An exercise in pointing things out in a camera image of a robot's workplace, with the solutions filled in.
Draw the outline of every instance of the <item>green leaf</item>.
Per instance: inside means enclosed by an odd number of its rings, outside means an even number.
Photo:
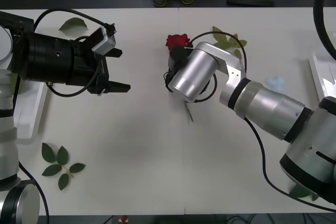
[[[65,21],[65,23],[61,26],[59,30],[65,31],[73,27],[85,27],[86,29],[88,29],[88,26],[85,24],[84,20],[82,20],[81,18],[71,18]]]
[[[222,31],[222,30],[213,26],[212,31]],[[217,40],[218,42],[226,42],[227,41],[226,35],[224,35],[224,34],[213,34],[213,36],[214,36],[215,40]]]
[[[293,189],[289,192],[289,195],[293,198],[305,198],[311,195],[311,191],[305,189],[300,185],[295,185]]]
[[[311,194],[311,200],[315,201],[319,198],[319,196],[317,194]]]
[[[85,167],[85,164],[75,163],[75,164],[70,166],[69,171],[71,173],[78,173],[78,172],[82,171],[84,169],[84,167]]]
[[[232,47],[232,45],[227,42],[227,41],[222,41],[222,42],[217,42],[216,44],[214,44],[215,47],[218,47],[222,50],[227,50],[229,49],[230,47]]]
[[[68,163],[68,160],[68,151],[63,146],[61,146],[57,153],[57,163],[60,165],[66,165]]]
[[[58,188],[62,191],[69,184],[69,175],[64,173],[59,177]]]
[[[241,44],[243,45],[243,47],[245,47],[246,46],[246,44],[247,44],[247,41],[246,40],[241,40],[240,41],[241,42]],[[240,46],[240,44],[237,42],[237,44],[235,44],[234,45],[234,47],[236,47],[236,48],[241,48],[241,46]]]
[[[247,44],[247,41],[246,41],[246,40],[244,40],[244,39],[242,39],[240,42],[241,42],[241,44],[243,45],[243,47],[245,47],[245,46],[246,46],[246,44]]]
[[[44,172],[42,173],[42,176],[54,176],[58,174],[61,170],[62,170],[62,166],[59,164],[50,165],[44,170]]]
[[[238,58],[238,59],[241,59],[242,57],[242,54],[240,53],[239,49],[236,49],[235,50],[235,56]]]
[[[232,38],[232,37],[230,37],[229,42],[234,47],[237,47],[237,45],[239,45],[238,42],[234,38]]]
[[[53,149],[46,143],[42,143],[42,157],[45,161],[53,163],[56,161]]]

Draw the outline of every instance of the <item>black ring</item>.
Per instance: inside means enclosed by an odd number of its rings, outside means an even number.
[[[236,101],[238,99],[238,97],[240,96],[241,92],[243,91],[244,87],[246,87],[246,85],[248,85],[248,83],[250,82],[249,79],[244,78],[243,80],[240,81],[240,83],[237,85],[237,87],[235,88],[235,90],[233,91],[229,102],[227,104],[227,106],[230,109],[234,109],[235,105],[236,105]]]
[[[14,115],[14,110],[0,110],[0,118],[9,118]]]
[[[311,115],[311,110],[309,108],[304,107],[301,114],[293,124],[292,128],[290,128],[289,132],[285,136],[284,140],[288,143],[292,142],[301,132],[304,124],[307,122]]]
[[[336,103],[333,101],[330,101],[327,98],[323,98],[322,101],[319,104],[319,107],[328,111],[329,113],[336,115]]]
[[[318,195],[323,194],[325,189],[329,186],[328,183],[318,180],[317,178],[311,176],[309,173],[301,169],[287,156],[287,154],[285,154],[281,158],[280,165],[297,182],[301,183]]]

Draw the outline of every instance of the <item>silver robotic arm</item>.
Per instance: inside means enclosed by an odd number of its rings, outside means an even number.
[[[239,59],[205,42],[194,48],[168,87],[193,102],[216,70],[229,77],[220,103],[287,141],[282,170],[295,183],[336,204],[336,99],[324,98],[311,111],[301,102],[248,80]]]

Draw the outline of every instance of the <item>cylindrical joint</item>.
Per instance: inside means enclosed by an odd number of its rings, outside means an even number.
[[[280,162],[290,177],[315,191],[333,181],[336,164],[336,110],[322,108],[326,100],[336,108],[335,98],[324,98]]]
[[[283,140],[303,112],[305,105],[251,81],[234,106],[237,115],[251,120],[260,128]]]
[[[182,94],[186,101],[194,102],[218,67],[218,62],[211,55],[195,49],[187,65],[177,72],[168,87]]]

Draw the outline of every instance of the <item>white mount plate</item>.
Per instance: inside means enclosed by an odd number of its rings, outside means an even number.
[[[336,61],[330,56],[312,55],[309,63],[320,101],[328,96],[336,98]]]
[[[25,91],[17,96],[14,125],[18,143],[30,143],[36,137],[47,91],[45,83],[27,81]]]

